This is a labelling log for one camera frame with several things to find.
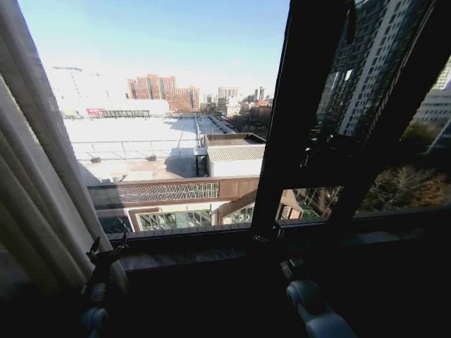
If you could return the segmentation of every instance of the high-rise building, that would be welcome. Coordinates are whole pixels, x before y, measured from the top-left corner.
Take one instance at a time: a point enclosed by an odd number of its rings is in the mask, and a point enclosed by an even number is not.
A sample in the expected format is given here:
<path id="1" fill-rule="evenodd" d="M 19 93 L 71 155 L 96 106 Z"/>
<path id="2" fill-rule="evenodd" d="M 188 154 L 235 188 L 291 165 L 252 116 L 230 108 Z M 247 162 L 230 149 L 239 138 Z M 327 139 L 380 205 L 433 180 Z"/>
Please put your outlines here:
<path id="1" fill-rule="evenodd" d="M 368 137 L 428 3 L 368 0 L 357 4 L 354 41 L 348 44 L 346 32 L 342 33 L 316 112 L 324 137 L 340 134 L 356 142 Z"/>
<path id="2" fill-rule="evenodd" d="M 161 98 L 170 101 L 175 94 L 175 76 L 160 77 L 159 82 Z"/>
<path id="3" fill-rule="evenodd" d="M 414 120 L 443 127 L 451 119 L 451 89 L 432 89 L 416 111 Z"/>
<path id="4" fill-rule="evenodd" d="M 443 68 L 442 72 L 438 76 L 437 81 L 435 82 L 432 89 L 447 89 L 450 88 L 451 84 L 451 56 L 446 63 L 446 66 Z"/>
<path id="5" fill-rule="evenodd" d="M 264 99 L 265 99 L 265 89 L 263 87 L 260 87 L 259 100 L 264 100 Z"/>
<path id="6" fill-rule="evenodd" d="M 149 88 L 149 96 L 153 100 L 164 99 L 161 95 L 160 81 L 158 76 L 154 74 L 147 75 L 147 86 Z"/>
<path id="7" fill-rule="evenodd" d="M 147 77 L 137 77 L 135 83 L 136 99 L 151 99 Z"/>
<path id="8" fill-rule="evenodd" d="M 175 76 L 148 74 L 136 80 L 127 80 L 127 95 L 129 99 L 166 100 L 169 108 L 175 111 L 181 108 L 199 109 L 199 90 L 194 87 L 177 88 Z"/>
<path id="9" fill-rule="evenodd" d="M 218 99 L 224 99 L 230 96 L 238 96 L 238 87 L 219 87 Z"/>
<path id="10" fill-rule="evenodd" d="M 136 81 L 132 79 L 127 80 L 127 99 L 136 99 Z"/>

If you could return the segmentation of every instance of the glass facade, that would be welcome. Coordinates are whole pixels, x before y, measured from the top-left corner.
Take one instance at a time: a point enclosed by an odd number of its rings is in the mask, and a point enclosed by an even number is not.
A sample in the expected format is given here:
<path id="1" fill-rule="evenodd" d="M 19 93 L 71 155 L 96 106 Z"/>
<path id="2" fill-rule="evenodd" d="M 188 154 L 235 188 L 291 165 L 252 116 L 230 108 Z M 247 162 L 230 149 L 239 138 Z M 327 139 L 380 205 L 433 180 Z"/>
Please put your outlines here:
<path id="1" fill-rule="evenodd" d="M 137 215 L 142 231 L 211 226 L 211 211 L 141 213 Z"/>

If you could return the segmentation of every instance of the bare tree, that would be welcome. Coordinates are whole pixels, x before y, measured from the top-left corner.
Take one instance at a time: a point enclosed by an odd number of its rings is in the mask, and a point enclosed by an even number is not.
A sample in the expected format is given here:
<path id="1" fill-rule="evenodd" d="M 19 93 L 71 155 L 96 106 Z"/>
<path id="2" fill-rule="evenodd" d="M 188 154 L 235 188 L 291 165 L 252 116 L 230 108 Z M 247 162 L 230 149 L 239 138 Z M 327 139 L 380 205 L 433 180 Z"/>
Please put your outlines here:
<path id="1" fill-rule="evenodd" d="M 449 198 L 446 176 L 430 169 L 406 165 L 384 170 L 374 181 L 361 209 L 393 210 L 440 206 Z"/>

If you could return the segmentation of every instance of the white building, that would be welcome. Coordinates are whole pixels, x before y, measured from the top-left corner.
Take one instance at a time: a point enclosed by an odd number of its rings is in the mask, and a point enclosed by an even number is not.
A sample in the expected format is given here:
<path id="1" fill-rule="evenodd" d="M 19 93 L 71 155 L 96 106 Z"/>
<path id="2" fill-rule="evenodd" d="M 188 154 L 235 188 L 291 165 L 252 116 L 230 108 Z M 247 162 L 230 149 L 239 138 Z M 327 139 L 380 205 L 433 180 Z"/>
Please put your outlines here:
<path id="1" fill-rule="evenodd" d="M 211 177 L 260 175 L 265 141 L 255 134 L 204 135 Z"/>
<path id="2" fill-rule="evenodd" d="M 448 59 L 445 67 L 438 76 L 437 82 L 435 82 L 432 89 L 449 89 L 449 84 L 451 83 L 451 56 Z"/>
<path id="3" fill-rule="evenodd" d="M 238 96 L 238 87 L 219 87 L 218 99 L 224 99 L 230 96 Z"/>
<path id="4" fill-rule="evenodd" d="M 451 89 L 432 89 L 421 103 L 414 120 L 443 127 L 451 119 Z"/>
<path id="5" fill-rule="evenodd" d="M 61 111 L 89 100 L 110 99 L 107 83 L 97 73 L 74 67 L 52 67 L 47 70 L 47 77 Z"/>
<path id="6" fill-rule="evenodd" d="M 240 103 L 236 96 L 218 99 L 218 110 L 225 116 L 232 116 L 240 112 Z"/>

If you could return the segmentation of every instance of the wooden cladding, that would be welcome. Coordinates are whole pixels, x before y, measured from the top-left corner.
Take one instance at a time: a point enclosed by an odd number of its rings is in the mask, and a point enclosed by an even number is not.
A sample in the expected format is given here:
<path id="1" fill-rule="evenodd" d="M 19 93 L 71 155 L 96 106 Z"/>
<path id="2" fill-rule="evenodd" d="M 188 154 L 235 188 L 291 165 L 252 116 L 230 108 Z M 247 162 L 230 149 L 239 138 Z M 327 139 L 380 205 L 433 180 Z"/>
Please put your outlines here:
<path id="1" fill-rule="evenodd" d="M 234 201 L 255 190 L 258 176 L 120 182 L 88 187 L 96 209 Z"/>

